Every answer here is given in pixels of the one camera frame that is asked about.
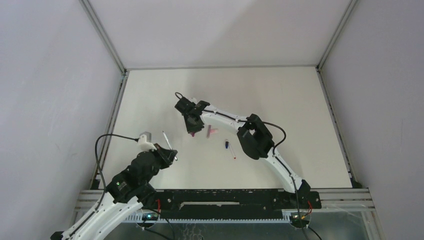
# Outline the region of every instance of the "white table surface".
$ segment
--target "white table surface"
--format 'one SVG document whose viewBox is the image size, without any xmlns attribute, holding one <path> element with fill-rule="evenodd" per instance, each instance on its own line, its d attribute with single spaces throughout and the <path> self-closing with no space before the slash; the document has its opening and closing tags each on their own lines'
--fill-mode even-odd
<svg viewBox="0 0 424 240">
<path fill-rule="evenodd" d="M 154 188 L 282 187 L 264 162 L 243 153 L 236 135 L 219 129 L 207 139 L 207 126 L 195 137 L 187 134 L 174 92 L 283 127 L 287 139 L 278 151 L 312 188 L 352 187 L 315 68 L 260 67 L 130 71 L 113 133 L 138 137 L 148 131 L 153 143 L 167 147 L 165 131 L 178 150 L 178 161 L 150 181 Z M 282 139 L 278 129 L 268 129 L 276 143 Z M 225 149 L 225 139 L 237 159 Z M 138 152 L 135 142 L 113 137 L 103 167 L 106 183 Z"/>
</svg>

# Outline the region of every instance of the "white wall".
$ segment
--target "white wall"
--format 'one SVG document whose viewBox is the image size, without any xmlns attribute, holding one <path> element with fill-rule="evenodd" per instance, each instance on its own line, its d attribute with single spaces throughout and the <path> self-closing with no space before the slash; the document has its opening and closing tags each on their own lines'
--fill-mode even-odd
<svg viewBox="0 0 424 240">
<path fill-rule="evenodd" d="M 148 130 L 153 143 L 166 146 L 164 131 L 181 159 L 150 181 L 154 188 L 284 187 L 280 174 L 264 159 L 253 160 L 243 152 L 234 132 L 212 125 L 218 133 L 210 138 L 206 138 L 207 127 L 194 137 L 187 134 L 184 118 L 174 108 L 178 100 L 174 92 L 240 116 L 254 113 L 281 126 L 287 138 L 277 150 L 311 188 L 352 187 L 316 69 L 242 67 L 129 72 L 114 132 L 131 136 Z M 275 127 L 269 127 L 269 131 L 275 142 L 284 136 Z M 225 139 L 231 143 L 236 160 L 225 149 Z M 103 167 L 106 182 L 128 166 L 139 151 L 137 144 L 112 138 Z"/>
<path fill-rule="evenodd" d="M 89 185 L 121 75 L 78 1 L 0 5 L 0 239 L 49 239 Z"/>
<path fill-rule="evenodd" d="M 127 68 L 314 65 L 349 0 L 91 0 Z"/>
<path fill-rule="evenodd" d="M 362 0 L 323 69 L 387 239 L 423 239 L 424 1 Z"/>
</svg>

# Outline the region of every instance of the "black cable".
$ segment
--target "black cable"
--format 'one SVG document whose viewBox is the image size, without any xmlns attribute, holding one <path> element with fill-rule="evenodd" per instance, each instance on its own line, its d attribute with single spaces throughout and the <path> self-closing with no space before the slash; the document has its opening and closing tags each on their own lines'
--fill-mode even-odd
<svg viewBox="0 0 424 240">
<path fill-rule="evenodd" d="M 303 224 L 302 224 L 302 217 L 301 217 L 301 210 L 300 210 L 300 208 L 299 208 L 299 196 L 298 196 L 298 189 L 296 188 L 296 182 L 295 182 L 295 179 L 293 178 L 293 176 L 290 176 L 290 177 L 291 177 L 291 180 L 293 181 L 293 184 L 294 184 L 294 191 L 296 192 L 297 219 L 299 220 L 300 228 L 302 229 L 302 232 L 303 232 L 303 234 L 305 235 L 305 238 L 306 238 L 307 240 L 309 240 L 309 237 L 308 237 L 308 235 L 306 234 L 306 231 L 305 231 L 304 226 L 303 226 Z"/>
<path fill-rule="evenodd" d="M 314 230 L 314 229 L 312 229 L 310 226 L 308 226 L 307 227 L 308 229 L 310 229 L 318 238 L 319 238 L 319 240 L 323 240 L 321 237 L 320 237 L 320 235 Z"/>
<path fill-rule="evenodd" d="M 236 121 L 236 122 L 239 122 L 239 123 L 259 123 L 259 121 L 250 121 L 250 120 L 240 120 L 240 119 L 235 119 L 234 117 L 228 116 L 227 114 L 220 113 L 220 112 L 215 112 L 215 111 L 211 111 L 211 110 L 203 110 L 203 112 L 212 113 L 212 114 L 218 114 L 218 115 L 221 115 L 221 116 L 223 116 L 223 117 L 226 117 L 226 118 L 228 118 L 228 119 L 231 119 L 231 120 Z M 272 150 L 272 154 L 275 154 L 275 148 L 276 148 L 276 147 L 278 147 L 278 145 L 280 145 L 282 142 L 284 142 L 284 141 L 286 140 L 287 133 L 286 133 L 286 131 L 284 131 L 284 129 L 283 129 L 282 127 L 280 127 L 280 126 L 278 126 L 278 125 L 276 125 L 276 124 L 274 124 L 274 123 L 270 123 L 270 122 L 267 122 L 267 121 L 262 121 L 262 123 L 263 123 L 263 124 L 266 124 L 266 125 L 273 126 L 273 127 L 275 127 L 275 128 L 278 128 L 278 129 L 279 129 L 279 130 L 281 130 L 281 131 L 282 131 L 282 133 L 284 134 L 284 137 L 282 138 L 282 140 L 281 140 L 281 141 L 279 141 L 279 142 L 278 142 L 278 143 L 274 146 L 274 149 Z"/>
<path fill-rule="evenodd" d="M 181 94 L 181 93 L 179 93 L 179 92 L 175 92 L 175 97 L 177 98 L 177 99 L 182 99 L 184 96 Z"/>
<path fill-rule="evenodd" d="M 147 209 L 147 210 L 150 210 L 150 211 L 152 211 L 152 212 L 154 212 L 154 213 L 157 213 L 158 215 L 161 215 L 161 213 L 160 212 L 158 212 L 158 211 L 156 211 L 156 210 L 154 210 L 154 209 L 151 209 L 151 208 L 148 208 L 148 207 L 143 207 L 144 209 Z M 171 228 L 171 230 L 172 230 L 172 238 L 175 240 L 175 231 L 174 231 L 174 228 L 172 227 L 172 224 L 170 223 L 170 221 L 167 219 L 167 218 L 163 218 L 167 223 L 168 223 L 168 225 L 170 226 L 170 228 Z"/>
<path fill-rule="evenodd" d="M 95 145 L 94 145 L 94 155 L 95 155 L 95 162 L 97 163 L 97 168 L 98 168 L 98 171 L 100 173 L 101 181 L 103 183 L 103 192 L 101 193 L 100 200 L 98 201 L 97 206 L 94 208 L 94 211 L 92 211 L 90 213 L 90 215 L 88 215 L 88 217 L 84 221 L 82 221 L 82 223 L 78 227 L 75 228 L 75 230 L 69 235 L 69 237 L 72 237 L 81 228 L 81 226 L 83 226 L 94 215 L 94 213 L 101 206 L 102 201 L 103 201 L 103 198 L 105 197 L 105 194 L 106 194 L 106 181 L 105 181 L 105 177 L 103 176 L 102 167 L 100 166 L 99 155 L 97 153 L 97 146 L 99 144 L 99 140 L 101 138 L 103 138 L 103 137 L 106 137 L 106 136 L 115 136 L 115 137 L 119 137 L 119 138 L 123 138 L 123 139 L 134 140 L 136 142 L 138 142 L 138 140 L 139 140 L 138 138 L 132 138 L 132 137 L 127 137 L 127 136 L 122 136 L 122 135 L 112 134 L 112 133 L 103 134 L 103 135 L 101 135 L 101 136 L 99 136 L 97 138 L 97 140 L 95 141 Z"/>
<path fill-rule="evenodd" d="M 179 92 L 176 92 L 175 93 L 175 96 L 177 96 L 177 94 L 180 94 L 181 95 L 181 97 L 183 97 L 183 95 L 181 94 L 181 93 L 179 93 Z M 213 113 L 213 114 L 218 114 L 218 115 L 221 115 L 221 116 L 223 116 L 223 117 L 226 117 L 226 118 L 228 118 L 228 119 L 231 119 L 231 120 L 233 120 L 233 121 L 236 121 L 236 122 L 240 122 L 240 123 L 255 123 L 255 121 L 250 121 L 250 120 L 240 120 L 240 119 L 235 119 L 234 117 L 231 117 L 231 116 L 229 116 L 229 115 L 227 115 L 227 114 L 224 114 L 224 113 L 220 113 L 220 112 L 217 112 L 217 111 L 211 111 L 211 110 L 203 110 L 204 112 L 207 112 L 207 113 Z M 276 125 L 276 124 L 273 124 L 273 123 L 270 123 L 270 122 L 266 122 L 266 121 L 262 121 L 262 123 L 263 124 L 266 124 L 266 125 L 270 125 L 270 126 L 273 126 L 273 127 L 275 127 L 275 128 L 278 128 L 279 130 L 281 130 L 282 132 L 283 132 L 283 134 L 284 134 L 284 137 L 282 138 L 282 140 L 281 141 L 279 141 L 277 144 L 275 144 L 274 146 L 273 146 L 273 149 L 272 149 L 272 155 L 274 155 L 274 158 L 285 168 L 285 170 L 288 172 L 288 174 L 290 175 L 290 177 L 291 177 L 291 180 L 293 181 L 293 186 L 294 186 L 294 192 L 296 193 L 296 205 L 297 205 L 297 216 L 298 216 L 298 220 L 300 221 L 299 223 L 300 223 L 300 227 L 302 228 L 302 232 L 303 232 L 303 234 L 304 234 L 304 236 L 306 237 L 306 239 L 307 240 L 309 240 L 309 237 L 308 237 L 308 235 L 306 234 L 306 231 L 305 231 L 305 229 L 304 229 L 304 227 L 303 227 L 303 225 L 302 225 L 302 218 L 301 218 L 301 210 L 300 210 L 300 204 L 299 204 L 299 196 L 298 196 L 298 189 L 297 189 L 297 187 L 296 187 L 296 182 L 295 182 L 295 179 L 293 178 L 293 176 L 292 176 L 292 172 L 291 171 L 289 171 L 289 169 L 286 167 L 286 165 L 284 165 L 283 164 L 283 162 L 275 155 L 275 152 L 276 152 L 276 148 L 281 144 L 281 143 L 283 143 L 285 140 L 286 140 L 286 138 L 287 138 L 287 134 L 286 134 L 286 131 L 284 131 L 284 129 L 282 128 L 282 127 L 280 127 L 280 126 L 278 126 L 278 125 Z"/>
<path fill-rule="evenodd" d="M 149 229 L 149 228 L 144 228 L 144 230 L 145 230 L 145 231 L 147 231 L 147 232 L 149 232 L 149 233 L 159 235 L 159 236 L 161 236 L 162 238 L 164 238 L 164 239 L 166 239 L 166 240 L 172 240 L 171 238 L 169 238 L 169 237 L 167 237 L 167 236 L 163 235 L 162 233 L 159 233 L 159 232 L 157 232 L 157 231 L 153 231 L 153 230 L 151 230 L 151 229 Z"/>
</svg>

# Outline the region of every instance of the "pen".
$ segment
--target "pen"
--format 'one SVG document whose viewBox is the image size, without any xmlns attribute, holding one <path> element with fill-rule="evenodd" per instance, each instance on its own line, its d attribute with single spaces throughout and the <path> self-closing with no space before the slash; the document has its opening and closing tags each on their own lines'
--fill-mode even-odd
<svg viewBox="0 0 424 240">
<path fill-rule="evenodd" d="M 172 146 L 171 146 L 170 140 L 168 139 L 168 137 L 167 137 L 167 135 L 165 134 L 164 131 L 162 131 L 162 133 L 163 133 L 163 136 L 165 137 L 166 144 L 168 144 L 169 149 L 172 150 Z"/>
<path fill-rule="evenodd" d="M 230 144 L 230 142 L 228 141 L 228 139 L 226 139 L 226 140 L 225 140 L 225 148 L 226 148 L 226 149 L 228 149 L 228 148 L 229 148 L 229 150 L 231 151 L 232 157 L 233 157 L 234 159 L 236 159 L 236 155 L 234 154 L 234 150 L 233 150 L 233 148 L 231 147 L 231 144 Z"/>
</svg>

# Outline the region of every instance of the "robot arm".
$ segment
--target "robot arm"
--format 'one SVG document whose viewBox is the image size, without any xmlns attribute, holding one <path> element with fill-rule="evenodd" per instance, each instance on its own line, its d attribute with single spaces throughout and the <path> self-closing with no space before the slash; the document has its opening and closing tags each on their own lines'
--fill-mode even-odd
<svg viewBox="0 0 424 240">
<path fill-rule="evenodd" d="M 309 184 L 298 176 L 284 161 L 272 140 L 273 136 L 264 122 L 255 114 L 239 116 L 210 105 L 208 102 L 188 100 L 181 94 L 175 94 L 179 101 L 175 108 L 184 116 L 189 134 L 201 131 L 205 125 L 213 125 L 236 134 L 246 155 L 261 160 L 271 166 L 280 178 L 283 188 L 289 193 L 298 193 L 302 199 L 309 192 Z"/>
<path fill-rule="evenodd" d="M 150 137 L 142 133 L 138 145 L 143 151 L 113 177 L 104 196 L 80 220 L 66 231 L 55 232 L 51 240 L 102 240 L 130 214 L 153 205 L 156 191 L 149 181 L 173 163 L 177 151 L 150 143 Z"/>
</svg>

